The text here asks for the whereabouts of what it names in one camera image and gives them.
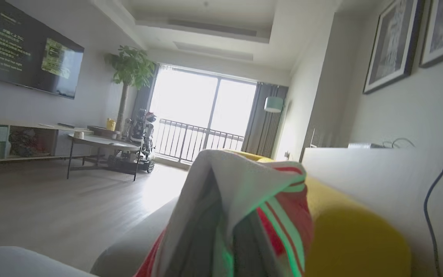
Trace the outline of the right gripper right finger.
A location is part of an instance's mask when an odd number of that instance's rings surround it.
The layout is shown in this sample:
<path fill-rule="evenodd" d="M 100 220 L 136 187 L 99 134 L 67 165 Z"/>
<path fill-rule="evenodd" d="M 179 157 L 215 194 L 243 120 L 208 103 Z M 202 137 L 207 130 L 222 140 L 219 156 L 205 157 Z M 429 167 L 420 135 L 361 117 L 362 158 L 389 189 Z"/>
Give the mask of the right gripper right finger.
<path fill-rule="evenodd" d="M 281 277 L 272 244 L 260 220 L 243 220 L 233 230 L 234 277 Z"/>

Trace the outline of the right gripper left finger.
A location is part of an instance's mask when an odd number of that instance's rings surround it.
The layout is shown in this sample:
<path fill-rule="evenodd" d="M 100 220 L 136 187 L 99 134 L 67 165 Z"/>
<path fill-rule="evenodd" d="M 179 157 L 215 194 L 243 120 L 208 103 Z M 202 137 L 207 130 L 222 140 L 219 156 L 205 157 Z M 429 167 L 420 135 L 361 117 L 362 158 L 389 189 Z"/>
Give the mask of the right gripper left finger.
<path fill-rule="evenodd" d="M 222 201 L 213 173 L 202 183 L 170 260 L 170 277 L 211 277 Z"/>

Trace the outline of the red Bulls basketball jersey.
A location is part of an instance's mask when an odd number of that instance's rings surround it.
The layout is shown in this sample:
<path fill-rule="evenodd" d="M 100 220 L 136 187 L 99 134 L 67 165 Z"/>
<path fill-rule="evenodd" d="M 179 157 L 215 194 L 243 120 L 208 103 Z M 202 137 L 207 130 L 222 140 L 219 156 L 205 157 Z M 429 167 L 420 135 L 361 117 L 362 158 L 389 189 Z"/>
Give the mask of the red Bulls basketball jersey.
<path fill-rule="evenodd" d="M 204 150 L 190 167 L 165 229 L 134 277 L 170 277 L 170 260 L 209 173 L 215 175 L 222 213 L 211 277 L 234 277 L 233 230 L 243 220 L 260 220 L 281 277 L 305 277 L 313 240 L 306 171 L 297 162 L 260 163 L 224 150 Z"/>

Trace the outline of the grey sofa seat cushion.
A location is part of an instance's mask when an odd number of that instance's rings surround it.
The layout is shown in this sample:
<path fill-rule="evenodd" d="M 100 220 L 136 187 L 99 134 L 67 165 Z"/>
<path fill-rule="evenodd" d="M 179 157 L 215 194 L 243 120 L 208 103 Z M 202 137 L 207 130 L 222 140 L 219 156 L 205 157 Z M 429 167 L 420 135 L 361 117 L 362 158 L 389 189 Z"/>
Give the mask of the grey sofa seat cushion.
<path fill-rule="evenodd" d="M 95 260 L 90 274 L 98 277 L 133 277 L 167 226 L 177 201 L 178 197 L 173 198 L 105 249 Z"/>

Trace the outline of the yellow sofa back cushion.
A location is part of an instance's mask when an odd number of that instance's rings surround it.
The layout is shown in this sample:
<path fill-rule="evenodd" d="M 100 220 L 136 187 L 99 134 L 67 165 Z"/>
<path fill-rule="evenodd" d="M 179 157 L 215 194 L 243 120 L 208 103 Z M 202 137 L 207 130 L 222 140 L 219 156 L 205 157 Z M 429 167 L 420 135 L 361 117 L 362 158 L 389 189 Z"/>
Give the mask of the yellow sofa back cushion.
<path fill-rule="evenodd" d="M 314 227 L 306 277 L 411 277 L 411 251 L 395 228 L 313 177 L 306 185 Z"/>
<path fill-rule="evenodd" d="M 275 162 L 275 160 L 271 159 L 271 158 L 267 158 L 264 156 L 258 156 L 252 153 L 247 153 L 247 152 L 243 152 L 243 151 L 237 151 L 237 150 L 232 150 L 232 149 L 223 149 L 224 151 L 230 152 L 230 153 L 235 153 L 238 154 L 240 156 L 245 157 L 246 159 L 255 161 L 255 162 L 260 162 L 260 163 L 270 163 L 270 162 Z"/>

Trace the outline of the black balcony railing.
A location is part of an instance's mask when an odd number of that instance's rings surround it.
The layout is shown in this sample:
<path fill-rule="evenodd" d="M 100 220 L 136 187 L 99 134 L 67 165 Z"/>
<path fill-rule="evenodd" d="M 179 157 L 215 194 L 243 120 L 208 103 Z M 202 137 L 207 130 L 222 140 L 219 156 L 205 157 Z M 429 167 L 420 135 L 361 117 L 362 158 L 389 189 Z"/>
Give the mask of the black balcony railing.
<path fill-rule="evenodd" d="M 204 149 L 241 150 L 244 136 L 167 119 L 153 132 L 155 152 L 162 158 L 191 164 Z"/>

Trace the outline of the grey curtain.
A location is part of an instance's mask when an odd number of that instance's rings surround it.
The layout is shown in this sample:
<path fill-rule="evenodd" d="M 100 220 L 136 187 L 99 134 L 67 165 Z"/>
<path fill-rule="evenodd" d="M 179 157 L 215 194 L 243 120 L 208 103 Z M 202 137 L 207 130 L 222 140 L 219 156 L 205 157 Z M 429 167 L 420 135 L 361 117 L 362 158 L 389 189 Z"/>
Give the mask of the grey curtain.
<path fill-rule="evenodd" d="M 155 88 L 155 83 L 157 80 L 158 72 L 159 72 L 158 63 L 154 64 L 153 75 L 149 79 L 149 86 L 143 86 L 142 88 L 137 90 L 137 96 L 134 101 L 134 107 L 132 112 L 132 121 L 135 120 L 137 113 L 139 110 L 144 109 L 146 112 L 149 112 L 151 107 L 151 102 L 153 98 L 153 91 Z"/>
<path fill-rule="evenodd" d="M 284 99 L 285 105 L 288 90 L 286 86 L 257 83 L 241 151 L 267 158 L 272 157 L 282 112 L 266 112 L 265 100 L 267 97 L 280 97 Z"/>

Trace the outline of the wheeled robot in background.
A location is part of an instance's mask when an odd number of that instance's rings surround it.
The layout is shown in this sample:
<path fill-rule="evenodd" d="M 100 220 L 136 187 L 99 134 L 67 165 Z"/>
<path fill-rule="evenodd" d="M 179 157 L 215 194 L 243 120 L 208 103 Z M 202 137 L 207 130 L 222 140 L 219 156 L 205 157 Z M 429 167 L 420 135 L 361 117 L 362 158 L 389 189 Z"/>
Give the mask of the wheeled robot in background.
<path fill-rule="evenodd" d="M 139 151 L 118 150 L 115 155 L 109 155 L 107 165 L 121 171 L 143 170 L 151 173 L 155 166 L 155 147 L 153 145 L 154 122 L 157 117 L 146 109 L 139 109 L 134 120 L 127 121 L 126 142 L 140 147 Z"/>

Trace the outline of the round coffee table black legs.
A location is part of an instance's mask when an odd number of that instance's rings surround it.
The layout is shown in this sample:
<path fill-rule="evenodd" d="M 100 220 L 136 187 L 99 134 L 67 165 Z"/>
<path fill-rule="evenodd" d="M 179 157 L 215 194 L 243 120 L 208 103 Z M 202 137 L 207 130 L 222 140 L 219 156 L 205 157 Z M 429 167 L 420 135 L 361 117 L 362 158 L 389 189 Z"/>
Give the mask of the round coffee table black legs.
<path fill-rule="evenodd" d="M 141 150 L 141 147 L 136 146 L 135 144 L 127 143 L 127 142 L 121 142 L 118 140 L 111 140 L 105 137 L 99 137 L 95 135 L 85 135 L 84 140 L 79 140 L 77 138 L 73 137 L 73 134 L 68 134 L 67 138 L 72 142 L 70 151 L 69 151 L 69 160 L 67 165 L 67 176 L 66 179 L 69 179 L 69 174 L 71 171 L 81 171 L 81 170 L 107 170 L 107 171 L 113 171 L 113 172 L 121 172 L 122 174 L 126 175 L 133 175 L 133 181 L 136 181 L 137 178 L 137 170 L 139 169 L 139 161 L 137 161 L 136 165 L 137 168 L 133 171 L 131 170 L 125 170 L 125 169 L 118 169 L 114 167 L 109 166 L 102 166 L 99 165 L 99 161 L 91 159 L 90 162 L 95 161 L 95 165 L 93 166 L 80 166 L 80 167 L 72 167 L 72 158 L 73 158 L 73 148 L 75 144 L 86 144 L 92 147 L 97 147 L 98 149 L 112 149 L 112 150 L 120 150 L 120 151 L 126 151 L 126 152 L 135 152 L 137 154 L 137 157 L 139 156 L 139 152 Z"/>

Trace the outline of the teal lamp shade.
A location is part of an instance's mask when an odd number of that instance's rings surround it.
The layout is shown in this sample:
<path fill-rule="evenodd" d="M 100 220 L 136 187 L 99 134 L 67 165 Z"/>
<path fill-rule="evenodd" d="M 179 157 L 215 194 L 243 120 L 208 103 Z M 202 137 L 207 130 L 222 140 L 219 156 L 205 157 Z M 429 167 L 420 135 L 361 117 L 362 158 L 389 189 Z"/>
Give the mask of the teal lamp shade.
<path fill-rule="evenodd" d="M 280 97 L 267 97 L 264 110 L 269 113 L 281 113 L 284 107 L 284 99 Z"/>

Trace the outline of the sliding glass balcony door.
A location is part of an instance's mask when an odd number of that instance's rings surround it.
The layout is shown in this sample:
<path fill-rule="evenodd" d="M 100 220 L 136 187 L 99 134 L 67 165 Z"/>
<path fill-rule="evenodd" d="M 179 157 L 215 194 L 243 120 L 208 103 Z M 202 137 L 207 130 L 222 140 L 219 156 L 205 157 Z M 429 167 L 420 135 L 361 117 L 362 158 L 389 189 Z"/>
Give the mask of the sliding glass balcony door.
<path fill-rule="evenodd" d="M 150 111 L 158 120 L 245 136 L 255 90 L 254 82 L 163 67 Z"/>

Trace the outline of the dark tray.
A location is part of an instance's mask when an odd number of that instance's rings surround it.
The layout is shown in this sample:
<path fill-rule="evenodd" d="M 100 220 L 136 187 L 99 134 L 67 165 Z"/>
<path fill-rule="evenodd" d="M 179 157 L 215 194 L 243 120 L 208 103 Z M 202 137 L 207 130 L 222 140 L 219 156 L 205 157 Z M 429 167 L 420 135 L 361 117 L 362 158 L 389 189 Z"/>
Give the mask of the dark tray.
<path fill-rule="evenodd" d="M 88 125 L 87 128 L 93 132 L 93 135 L 99 136 L 99 137 L 105 137 L 111 140 L 116 140 L 118 137 L 121 136 L 121 132 L 118 131 L 110 131 L 107 128 Z"/>

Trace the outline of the tall green potted plant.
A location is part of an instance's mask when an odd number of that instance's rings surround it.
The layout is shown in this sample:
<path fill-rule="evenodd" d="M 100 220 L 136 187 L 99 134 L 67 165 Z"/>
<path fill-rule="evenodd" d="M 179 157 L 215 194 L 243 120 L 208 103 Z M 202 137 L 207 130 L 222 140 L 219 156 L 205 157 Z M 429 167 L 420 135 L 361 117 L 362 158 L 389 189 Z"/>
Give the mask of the tall green potted plant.
<path fill-rule="evenodd" d="M 140 90 L 143 87 L 150 87 L 155 73 L 155 63 L 148 59 L 146 51 L 127 45 L 121 45 L 118 54 L 104 54 L 104 61 L 114 70 L 112 82 L 122 84 L 115 129 L 121 133 L 129 89 L 134 87 Z"/>

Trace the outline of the wall-mounted flat TV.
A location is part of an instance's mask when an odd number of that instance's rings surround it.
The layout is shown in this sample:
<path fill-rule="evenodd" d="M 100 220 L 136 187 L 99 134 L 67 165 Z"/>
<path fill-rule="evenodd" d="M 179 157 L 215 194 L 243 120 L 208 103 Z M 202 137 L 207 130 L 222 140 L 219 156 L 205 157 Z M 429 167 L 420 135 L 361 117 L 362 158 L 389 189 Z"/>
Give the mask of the wall-mounted flat TV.
<path fill-rule="evenodd" d="M 0 0 L 0 81 L 74 99 L 84 48 Z"/>

